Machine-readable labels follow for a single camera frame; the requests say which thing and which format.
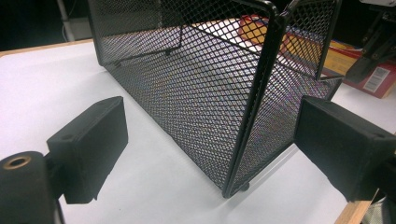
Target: white table surface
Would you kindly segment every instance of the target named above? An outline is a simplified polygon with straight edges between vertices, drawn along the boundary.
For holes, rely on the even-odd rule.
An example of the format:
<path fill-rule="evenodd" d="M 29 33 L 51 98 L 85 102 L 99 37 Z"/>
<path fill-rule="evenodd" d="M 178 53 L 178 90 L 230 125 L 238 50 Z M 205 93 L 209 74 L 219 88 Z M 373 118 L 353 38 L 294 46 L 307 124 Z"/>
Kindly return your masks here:
<path fill-rule="evenodd" d="M 46 141 L 93 103 L 124 97 L 129 144 L 89 204 L 66 204 L 66 223 L 334 223 L 347 201 L 296 147 L 250 189 L 220 190 L 96 61 L 93 43 L 0 58 L 0 160 L 48 153 Z M 333 100 L 396 132 L 396 91 L 379 100 L 342 85 Z"/>

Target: cardboard box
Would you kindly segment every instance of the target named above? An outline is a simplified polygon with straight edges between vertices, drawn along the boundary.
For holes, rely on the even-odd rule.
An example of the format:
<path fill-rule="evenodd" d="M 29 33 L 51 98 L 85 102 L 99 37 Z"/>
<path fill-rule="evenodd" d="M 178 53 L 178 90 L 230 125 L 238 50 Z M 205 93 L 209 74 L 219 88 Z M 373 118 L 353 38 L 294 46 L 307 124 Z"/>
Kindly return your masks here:
<path fill-rule="evenodd" d="M 238 34 L 242 39 L 253 44 L 262 44 L 264 42 L 268 25 L 267 19 L 256 15 L 246 15 L 241 18 L 239 25 Z M 289 55 L 291 59 L 298 60 L 304 64 L 318 60 L 318 55 L 312 55 L 308 51 L 301 49 L 315 49 L 320 48 L 320 46 L 309 38 L 298 36 L 298 32 L 285 34 L 283 41 L 284 44 L 280 47 L 280 52 L 283 56 L 288 57 Z M 326 76 L 344 76 L 360 56 L 361 49 L 332 41 L 322 73 Z M 347 80 L 344 80 L 344 83 L 377 98 L 384 98 L 396 86 L 396 60 L 379 64 L 372 71 L 372 74 L 359 84 Z"/>

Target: black mesh basket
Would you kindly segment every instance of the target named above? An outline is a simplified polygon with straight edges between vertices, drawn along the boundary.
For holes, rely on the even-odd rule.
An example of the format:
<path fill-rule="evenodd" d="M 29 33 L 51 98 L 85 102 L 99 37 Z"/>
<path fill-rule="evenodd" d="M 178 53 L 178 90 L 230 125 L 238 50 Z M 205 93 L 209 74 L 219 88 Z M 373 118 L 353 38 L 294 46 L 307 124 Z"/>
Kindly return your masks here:
<path fill-rule="evenodd" d="M 293 142 L 321 77 L 340 0 L 89 0 L 99 64 L 222 189 L 244 187 Z"/>

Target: wire mesh panel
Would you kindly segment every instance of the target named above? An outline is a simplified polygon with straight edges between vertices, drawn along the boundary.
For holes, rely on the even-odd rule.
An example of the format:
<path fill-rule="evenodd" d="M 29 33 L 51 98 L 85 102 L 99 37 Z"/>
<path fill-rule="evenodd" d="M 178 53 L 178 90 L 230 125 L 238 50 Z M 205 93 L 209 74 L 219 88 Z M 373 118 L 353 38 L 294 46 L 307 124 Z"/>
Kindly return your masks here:
<path fill-rule="evenodd" d="M 283 34 L 286 23 L 279 19 L 286 16 L 278 15 L 270 2 L 89 0 L 89 4 L 100 64 L 225 197 L 290 143 L 303 94 L 329 98 L 336 88 L 337 81 L 315 81 L 325 41 L 308 53 L 314 51 L 318 62 L 307 58 L 305 63 L 295 60 L 290 49 L 300 46 L 286 41 L 291 34 L 307 32 L 311 35 L 303 38 L 319 43 L 315 38 L 326 39 L 325 28 L 322 33 L 306 29 L 296 19 L 296 25 L 290 22 L 287 28 L 289 35 L 282 37 L 278 34 Z M 328 17 L 323 22 L 332 23 Z M 265 88 L 264 78 L 269 81 L 260 103 L 256 90 Z M 255 117 L 252 102 L 259 102 L 260 111 L 241 149 L 241 133 L 247 130 L 244 120 Z"/>

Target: metal mesh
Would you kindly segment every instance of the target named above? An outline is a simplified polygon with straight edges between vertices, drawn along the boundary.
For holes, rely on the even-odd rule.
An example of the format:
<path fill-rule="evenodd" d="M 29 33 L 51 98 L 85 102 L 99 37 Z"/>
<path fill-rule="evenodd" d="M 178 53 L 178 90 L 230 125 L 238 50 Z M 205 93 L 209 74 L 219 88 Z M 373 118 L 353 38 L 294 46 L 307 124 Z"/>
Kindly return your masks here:
<path fill-rule="evenodd" d="M 275 19 L 271 6 L 240 2 L 89 0 L 100 64 L 219 188 L 233 185 L 233 194 L 290 143 L 301 96 L 328 97 L 335 87 L 335 81 L 313 79 L 322 46 L 312 47 L 315 59 L 301 64 L 284 40 L 237 176 L 229 182 L 262 42 Z M 311 30 L 312 21 L 303 26 L 303 17 L 311 16 L 304 13 L 293 17 L 288 33 L 319 43 L 316 38 L 326 35 Z M 245 21 L 259 22 L 243 26 Z"/>

